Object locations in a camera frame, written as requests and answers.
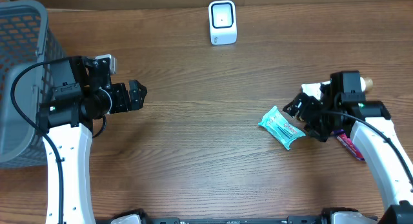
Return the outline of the mint green wipes pack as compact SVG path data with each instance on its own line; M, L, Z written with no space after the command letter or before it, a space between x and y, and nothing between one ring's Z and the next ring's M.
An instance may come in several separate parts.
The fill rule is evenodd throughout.
M291 125L283 117L277 106L273 106L258 123L259 126L266 129L274 136L287 150L293 141L300 137L305 137L305 133L295 126Z

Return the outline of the purple Carefree pad pack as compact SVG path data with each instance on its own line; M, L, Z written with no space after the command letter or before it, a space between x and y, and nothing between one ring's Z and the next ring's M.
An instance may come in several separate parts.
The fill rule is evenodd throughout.
M345 134L344 130L334 130L333 136L359 161L364 161L359 149L353 144L352 140Z

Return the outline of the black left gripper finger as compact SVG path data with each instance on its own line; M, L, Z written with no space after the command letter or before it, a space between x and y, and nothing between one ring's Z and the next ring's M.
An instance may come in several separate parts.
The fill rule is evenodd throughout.
M128 83L130 87L130 97L145 97L147 95L147 88L138 80L130 80Z
M130 95L130 110L139 110L143 108L145 97L141 94Z

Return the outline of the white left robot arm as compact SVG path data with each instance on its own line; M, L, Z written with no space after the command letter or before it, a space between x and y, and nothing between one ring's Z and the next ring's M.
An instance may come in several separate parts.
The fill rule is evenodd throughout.
M38 123L46 131L47 223L95 223L90 192L93 122L109 114L139 110L147 89L136 80L112 83L117 72L110 54L75 56L50 64L51 96Z

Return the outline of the white tube gold cap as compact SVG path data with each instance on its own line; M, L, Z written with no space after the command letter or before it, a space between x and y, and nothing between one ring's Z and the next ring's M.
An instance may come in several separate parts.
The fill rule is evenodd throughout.
M373 80L369 77L361 77L360 83L361 83L361 89L363 92L367 92L371 90L372 87L374 86ZM314 96L317 100L320 101L323 95L321 91L321 86L329 85L329 84L330 84L330 81L325 81L321 83L302 84L301 90L306 95Z

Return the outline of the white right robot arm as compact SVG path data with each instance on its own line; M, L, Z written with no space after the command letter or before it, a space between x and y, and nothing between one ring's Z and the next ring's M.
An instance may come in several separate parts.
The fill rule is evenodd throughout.
M300 92L283 111L305 122L311 137L326 141L344 130L363 156L378 186L385 213L380 223L412 223L412 162L398 140L390 113L360 90L322 85L317 99Z

